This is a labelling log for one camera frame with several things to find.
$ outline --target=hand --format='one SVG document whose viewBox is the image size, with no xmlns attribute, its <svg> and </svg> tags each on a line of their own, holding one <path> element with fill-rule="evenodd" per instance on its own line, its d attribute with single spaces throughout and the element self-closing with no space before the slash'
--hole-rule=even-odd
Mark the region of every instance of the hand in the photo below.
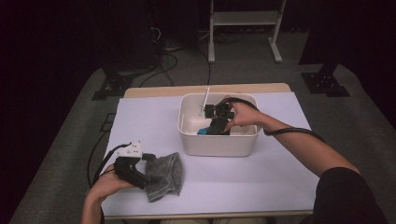
<svg viewBox="0 0 396 224">
<path fill-rule="evenodd" d="M 229 121 L 225 127 L 224 131 L 230 130 L 233 126 L 246 126 L 246 125 L 259 125 L 262 119 L 262 112 L 245 105 L 243 103 L 230 103 L 231 107 L 234 109 L 234 116 L 231 121 Z"/>
<path fill-rule="evenodd" d="M 114 165 L 111 164 L 92 186 L 88 195 L 103 201 L 107 196 L 116 193 L 120 189 L 132 188 L 133 186 L 134 185 L 119 179 L 114 173 Z"/>
</svg>

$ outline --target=gray towel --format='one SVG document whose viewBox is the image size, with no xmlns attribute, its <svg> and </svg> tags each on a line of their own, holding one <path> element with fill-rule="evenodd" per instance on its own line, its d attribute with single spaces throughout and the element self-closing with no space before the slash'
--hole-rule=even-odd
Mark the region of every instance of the gray towel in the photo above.
<svg viewBox="0 0 396 224">
<path fill-rule="evenodd" d="M 183 165 L 178 152 L 146 163 L 148 201 L 157 202 L 165 194 L 179 195 L 183 185 Z"/>
</svg>

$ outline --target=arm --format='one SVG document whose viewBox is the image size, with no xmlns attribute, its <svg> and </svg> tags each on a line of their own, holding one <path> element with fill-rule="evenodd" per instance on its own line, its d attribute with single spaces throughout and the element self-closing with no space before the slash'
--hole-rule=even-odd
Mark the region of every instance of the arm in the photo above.
<svg viewBox="0 0 396 224">
<path fill-rule="evenodd" d="M 277 119 L 274 119 L 260 111 L 241 103 L 231 103 L 235 110 L 235 116 L 225 130 L 233 126 L 258 125 L 267 132 L 289 128 Z M 317 176 L 333 167 L 346 167 L 357 173 L 359 170 L 337 153 L 332 147 L 318 140 L 316 137 L 306 133 L 282 133 L 275 136 L 276 140 L 282 144 L 297 160 L 299 160 L 308 170 Z"/>
<path fill-rule="evenodd" d="M 131 188 L 133 185 L 120 180 L 113 171 L 113 165 L 109 165 L 103 175 L 92 186 L 85 198 L 82 210 L 81 224 L 98 224 L 101 220 L 102 201 L 120 189 Z"/>
</svg>

